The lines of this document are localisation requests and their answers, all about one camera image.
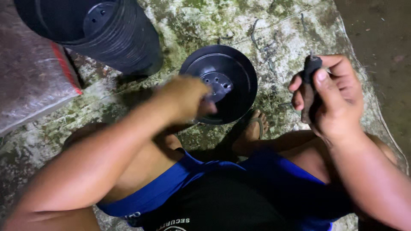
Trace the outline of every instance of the person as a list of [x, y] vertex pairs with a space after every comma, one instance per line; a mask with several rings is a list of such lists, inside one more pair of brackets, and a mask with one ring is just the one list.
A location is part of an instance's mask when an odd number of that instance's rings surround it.
[[[232, 146], [247, 160], [200, 162], [174, 135], [152, 141], [193, 119], [210, 90], [176, 78], [118, 123], [75, 132], [31, 181], [4, 230], [99, 230], [94, 204], [146, 231], [329, 230], [351, 212], [411, 230], [410, 179], [388, 146], [363, 132], [355, 71], [344, 56], [319, 57], [314, 84], [323, 104], [312, 130], [261, 140], [269, 124], [255, 110]], [[304, 108], [300, 85], [297, 75], [289, 86], [296, 110]]]

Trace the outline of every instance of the black plastic pot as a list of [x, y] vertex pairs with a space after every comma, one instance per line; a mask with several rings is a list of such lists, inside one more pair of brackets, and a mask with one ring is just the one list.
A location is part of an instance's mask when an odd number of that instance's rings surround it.
[[218, 113], [200, 122], [222, 125], [241, 118], [254, 103], [257, 76], [250, 60], [238, 50], [224, 45], [203, 47], [183, 63], [180, 75], [199, 76], [213, 88], [211, 100]]
[[162, 66], [159, 38], [136, 0], [14, 0], [37, 34], [124, 74], [149, 76]]

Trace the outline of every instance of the flip-flop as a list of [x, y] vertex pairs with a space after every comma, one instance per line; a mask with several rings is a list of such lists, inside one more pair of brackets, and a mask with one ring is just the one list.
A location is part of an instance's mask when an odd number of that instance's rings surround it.
[[258, 122], [258, 125], [260, 125], [260, 136], [258, 137], [258, 139], [261, 139], [261, 137], [263, 137], [263, 133], [264, 133], [264, 126], [263, 126], [263, 121], [260, 118], [260, 115], [257, 118], [250, 119], [248, 121], [248, 124], [251, 124], [251, 123], [254, 123], [254, 122]]

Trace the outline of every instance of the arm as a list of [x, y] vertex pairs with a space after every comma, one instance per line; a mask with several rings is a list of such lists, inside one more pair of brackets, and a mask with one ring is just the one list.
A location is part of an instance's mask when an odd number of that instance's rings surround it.
[[[324, 69], [314, 75], [323, 105], [313, 131], [327, 145], [340, 178], [358, 207], [396, 229], [411, 230], [411, 181], [362, 131], [363, 95], [349, 60], [341, 55], [320, 56]], [[297, 110], [304, 107], [297, 90], [297, 76], [290, 90]]]
[[5, 230], [67, 225], [72, 230], [82, 222], [79, 214], [89, 214], [86, 208], [109, 192], [143, 144], [167, 125], [194, 118], [207, 92], [199, 79], [175, 79], [119, 123], [63, 152], [30, 183]]

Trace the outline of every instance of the ground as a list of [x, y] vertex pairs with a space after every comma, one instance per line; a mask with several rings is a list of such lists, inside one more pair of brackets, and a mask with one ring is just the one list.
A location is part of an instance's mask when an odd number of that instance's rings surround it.
[[336, 0], [395, 141], [411, 158], [411, 1]]
[[[84, 94], [0, 140], [2, 220], [14, 203], [16, 192], [47, 160], [59, 153], [62, 143], [74, 130], [89, 122], [114, 122], [124, 116], [130, 107], [146, 97], [147, 89], [177, 74], [189, 54], [218, 42], [243, 52], [256, 69], [259, 89], [253, 107], [264, 110], [271, 124], [264, 139], [308, 129], [291, 106], [292, 94], [287, 85], [303, 68], [309, 51], [347, 55], [363, 85], [365, 112], [361, 122], [364, 130], [390, 145], [397, 154], [400, 168], [407, 171], [404, 156], [396, 151], [382, 123], [373, 84], [355, 57], [333, 1], [141, 0], [139, 3], [159, 33], [165, 54], [163, 68], [150, 78], [119, 85], [116, 80], [121, 73], [90, 58], [77, 56], [74, 62], [85, 83]], [[189, 152], [201, 153], [221, 142], [233, 124], [198, 124], [177, 135]], [[102, 230], [131, 230], [119, 219], [98, 210], [96, 214]], [[349, 215], [336, 222], [334, 230], [355, 230], [356, 226], [356, 217]]]

